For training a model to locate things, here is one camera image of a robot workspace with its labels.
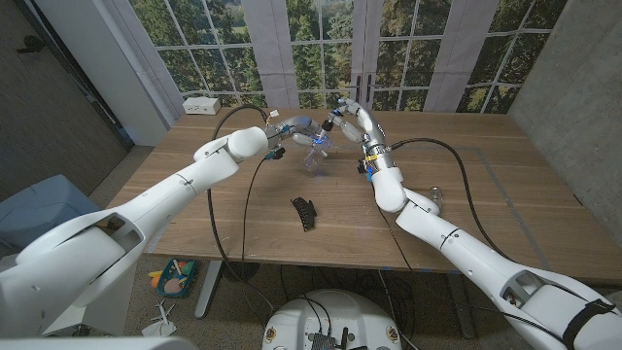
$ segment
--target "gray floor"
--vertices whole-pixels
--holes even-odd
[[[128,156],[90,195],[101,207],[106,207],[123,184],[153,150],[150,147],[134,147]],[[169,258],[143,257],[139,260],[136,278],[132,289],[131,302],[125,323],[125,335],[141,335],[141,330],[157,315],[154,304],[161,299],[150,286],[148,272],[164,268]],[[261,348],[262,326],[251,312],[243,295],[243,286],[221,279],[214,295],[214,301],[206,318],[194,318],[194,307],[208,262],[199,262],[196,279],[190,292],[183,298],[171,298],[165,303],[175,308],[170,320],[176,325],[174,335],[185,337],[200,349],[259,349]],[[251,283],[263,291],[277,307],[286,302],[279,277],[279,265],[262,264]],[[411,274],[385,271],[390,281],[403,280],[412,288],[413,297],[401,309],[407,309],[410,334],[414,322],[413,342],[422,350],[428,349],[531,349],[505,319],[496,313],[474,311],[473,319],[477,337],[461,337],[454,305],[442,298],[449,298],[449,289],[444,275],[433,273]],[[366,270],[344,268],[300,268],[284,266],[284,280],[291,297],[322,288],[341,288],[360,293],[370,298],[390,312],[386,296],[373,291],[379,279],[377,271],[369,271],[373,276],[362,279]],[[472,304],[493,307],[492,303],[472,283],[465,279],[466,292]],[[392,293],[401,292],[395,282],[389,282]],[[602,290],[608,294],[612,291]],[[269,308],[253,292],[247,292],[252,306],[265,318]]]

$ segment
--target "tree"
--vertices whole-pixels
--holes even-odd
[[[426,97],[428,96],[427,90],[406,90],[401,93],[401,105],[399,106],[402,111],[423,111],[424,104],[426,103]]]
[[[155,46],[184,44],[162,1],[130,0],[129,3]]]
[[[330,26],[328,27],[327,34],[330,39],[352,38],[352,3],[349,5],[340,3],[340,5],[342,6],[331,9],[335,14],[328,20]],[[324,60],[326,88],[344,88],[349,86],[352,71],[352,44],[324,45]]]
[[[304,40],[316,40],[320,38],[320,24],[318,23],[315,0],[286,0],[286,7],[288,10],[288,21],[290,23],[290,36],[292,41],[298,40],[296,37],[303,25],[308,25],[311,32],[308,39]],[[303,18],[305,18],[307,23],[301,23]]]
[[[415,35],[441,35],[449,17],[451,0],[422,0],[415,23]]]
[[[512,38],[512,35],[486,38],[484,46],[477,57],[473,72],[468,79],[470,85],[490,83],[495,79],[497,70],[501,66]]]
[[[244,51],[244,59],[242,67],[244,69],[244,77],[248,85],[248,91],[262,91],[263,86],[259,79],[259,71],[257,70],[257,64],[255,63],[255,55],[252,48],[248,48]]]
[[[351,39],[354,4],[338,2],[322,8],[324,39]]]
[[[191,52],[211,91],[233,91],[218,49],[196,49]]]
[[[489,33],[505,32],[518,29],[532,0],[501,0]]]
[[[399,91],[375,91],[372,107],[374,111],[394,111],[397,108]]]
[[[495,87],[485,112],[506,114],[519,89],[518,87]]]
[[[395,37],[410,35],[416,1],[385,0],[382,4],[380,36]]]
[[[216,44],[200,0],[171,0],[169,3],[188,44]]]
[[[401,84],[401,74],[406,59],[407,41],[381,41],[378,50],[376,84],[395,88]]]
[[[467,87],[456,112],[479,113],[484,106],[490,87]]]
[[[166,50],[158,53],[179,92],[205,89],[187,51]]]
[[[512,52],[499,75],[502,83],[523,84],[548,39],[548,34],[517,35]]]
[[[299,24],[295,39],[297,41],[311,40],[309,39],[313,38],[311,23],[303,16],[300,17]],[[292,52],[298,89],[320,88],[322,86],[320,46],[317,44],[294,45]],[[317,108],[321,104],[317,99],[317,94],[313,93],[301,93],[298,99],[301,107]]]
[[[432,80],[440,40],[417,40],[410,44],[408,68],[404,77],[405,87],[427,87]]]
[[[560,13],[566,6],[567,0],[536,0],[527,21],[526,28],[551,29]]]

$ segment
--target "white wire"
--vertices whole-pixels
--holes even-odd
[[[378,270],[378,274],[380,275],[380,280],[382,281],[382,286],[385,288],[385,294],[389,299],[389,306],[391,306],[391,315],[393,315],[393,321],[396,320],[396,312],[393,310],[393,302],[391,301],[391,296],[389,296],[389,288],[387,288],[387,284],[385,283],[385,278],[382,277],[382,272]]]
[[[404,335],[404,333],[400,332],[400,334],[401,334],[401,338],[402,338],[402,339],[404,339],[404,340],[406,340],[406,342],[408,343],[408,345],[412,346],[415,350],[421,350],[421,349],[419,349],[417,346],[415,346],[415,344],[413,344],[413,343],[410,341],[410,339],[408,339],[408,338],[406,337],[406,335]]]
[[[395,322],[396,321],[396,312],[393,309],[393,302],[391,301],[391,296],[389,295],[389,288],[387,288],[387,284],[385,283],[385,278],[382,277],[382,271],[378,270],[378,275],[380,275],[380,280],[382,281],[382,286],[385,288],[385,294],[387,295],[387,299],[389,300],[389,306],[391,306],[391,314],[393,315],[393,321]],[[413,344],[410,341],[410,339],[408,339],[408,337],[406,337],[406,335],[402,331],[399,331],[399,333],[401,334],[401,338],[406,340],[408,345],[412,346],[415,350],[421,350],[417,346],[415,346],[415,344]]]

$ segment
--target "wooden table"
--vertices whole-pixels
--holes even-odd
[[[183,116],[115,197],[124,203],[176,170],[192,163],[192,154],[211,139],[217,116]],[[283,120],[308,115],[321,123],[322,110],[280,110]],[[388,143],[430,137],[455,147],[466,165],[473,200],[483,227],[512,259],[584,281],[619,283],[622,251],[577,201],[543,156],[508,116],[375,112]],[[261,125],[259,113],[241,111],[221,130]],[[245,261],[405,270],[370,184],[357,172],[359,145],[339,130],[325,160],[324,174],[310,177],[300,167],[303,153],[291,140],[280,160],[266,161],[255,180],[246,223]],[[459,167],[445,149],[422,143],[393,152],[403,185],[427,194],[443,192],[441,216],[483,239],[467,206]],[[239,261],[242,216],[251,177],[260,157],[241,163],[240,170],[213,189],[220,239],[226,254]],[[290,199],[313,200],[316,227],[304,232]],[[455,267],[434,248],[410,236],[388,214],[410,264],[417,270],[447,272]],[[156,237],[147,253],[220,260],[212,234],[206,195],[200,195]]]

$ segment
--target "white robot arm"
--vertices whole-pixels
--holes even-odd
[[[299,116],[266,130],[235,131],[202,146],[193,164],[127,203],[48,231],[17,256],[15,266],[0,272],[0,337],[40,335],[69,305],[90,304],[199,194],[233,175],[237,163],[268,150],[275,157],[283,152],[284,138],[310,137],[319,130],[309,117]]]
[[[534,348],[595,350],[622,344],[622,314],[603,296],[568,276],[511,262],[439,218],[433,201],[405,189],[378,122],[357,102],[343,102],[335,112],[355,115],[364,130],[365,167],[371,173],[378,206],[388,212],[401,211],[397,224],[457,267],[507,314],[507,321]]]

